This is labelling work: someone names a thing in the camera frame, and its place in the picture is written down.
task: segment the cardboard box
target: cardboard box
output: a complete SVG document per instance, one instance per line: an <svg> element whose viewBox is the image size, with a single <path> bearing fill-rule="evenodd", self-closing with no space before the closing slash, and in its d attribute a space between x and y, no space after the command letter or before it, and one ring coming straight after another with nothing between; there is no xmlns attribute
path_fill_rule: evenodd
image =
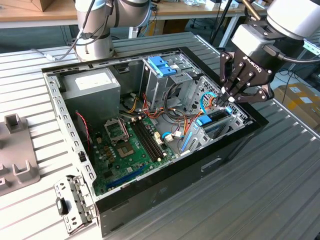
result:
<svg viewBox="0 0 320 240"><path fill-rule="evenodd" d="M54 0L0 0L0 5L44 12Z"/></svg>
<svg viewBox="0 0 320 240"><path fill-rule="evenodd" d="M274 90L275 98L281 103L286 86ZM310 128L320 133L320 97L302 83L289 84L283 105Z"/></svg>

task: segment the connector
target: connector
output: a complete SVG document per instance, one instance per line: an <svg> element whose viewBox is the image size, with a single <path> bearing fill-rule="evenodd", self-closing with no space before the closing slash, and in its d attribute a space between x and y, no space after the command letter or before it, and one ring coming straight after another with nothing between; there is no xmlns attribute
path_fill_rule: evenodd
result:
<svg viewBox="0 0 320 240"><path fill-rule="evenodd" d="M161 145L164 143L163 141L161 141L160 138L157 138L157 139L155 140L155 142L156 142L156 144L158 144L158 146L161 146Z"/></svg>
<svg viewBox="0 0 320 240"><path fill-rule="evenodd" d="M174 138L172 137L171 134L168 134L167 136L164 137L164 140L169 143L172 142L174 140Z"/></svg>
<svg viewBox="0 0 320 240"><path fill-rule="evenodd" d="M154 133L154 137L155 137L155 139L159 139L161 136L160 136L160 133L159 132L155 132Z"/></svg>
<svg viewBox="0 0 320 240"><path fill-rule="evenodd" d="M135 94L133 92L130 92L130 96L133 97L133 98L136 98L137 94Z"/></svg>
<svg viewBox="0 0 320 240"><path fill-rule="evenodd" d="M45 56L46 59L48 59L50 61L53 61L53 62L58 60L55 56L52 56L52 55L47 54L47 53L45 53L44 56Z"/></svg>

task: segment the blue drive bracket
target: blue drive bracket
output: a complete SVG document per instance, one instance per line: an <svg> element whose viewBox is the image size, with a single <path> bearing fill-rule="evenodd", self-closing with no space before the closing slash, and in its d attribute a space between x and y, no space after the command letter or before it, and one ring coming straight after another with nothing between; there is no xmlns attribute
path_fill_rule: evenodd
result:
<svg viewBox="0 0 320 240"><path fill-rule="evenodd" d="M153 67L153 69L161 76L166 77L174 75L177 73L175 69L172 69L168 62L163 60L160 56L148 57L148 63Z"/></svg>

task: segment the metal bracket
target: metal bracket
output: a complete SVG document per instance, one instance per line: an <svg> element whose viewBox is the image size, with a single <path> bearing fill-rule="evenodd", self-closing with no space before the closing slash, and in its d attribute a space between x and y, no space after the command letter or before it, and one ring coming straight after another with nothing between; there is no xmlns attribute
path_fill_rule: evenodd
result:
<svg viewBox="0 0 320 240"><path fill-rule="evenodd" d="M82 175L66 176L54 185L56 206L69 235L91 223L97 212Z"/></svg>
<svg viewBox="0 0 320 240"><path fill-rule="evenodd" d="M0 122L0 196L39 181L27 120L10 114Z"/></svg>

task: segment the aluminum extrusion table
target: aluminum extrusion table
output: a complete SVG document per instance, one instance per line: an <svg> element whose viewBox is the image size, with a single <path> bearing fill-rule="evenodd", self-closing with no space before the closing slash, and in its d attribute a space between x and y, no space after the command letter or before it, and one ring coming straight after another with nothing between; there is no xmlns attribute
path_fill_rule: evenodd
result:
<svg viewBox="0 0 320 240"><path fill-rule="evenodd" d="M192 33L114 41L138 53L189 47L219 71L217 52ZM67 47L45 49L61 56ZM100 239L95 224L69 237L53 184L72 166L41 68L76 63L74 53L51 63L31 51L0 54L0 118L26 117L41 179L0 197L1 239ZM254 104L270 122L239 155L202 180L107 236L108 240L313 240L320 231L320 141L276 101Z"/></svg>

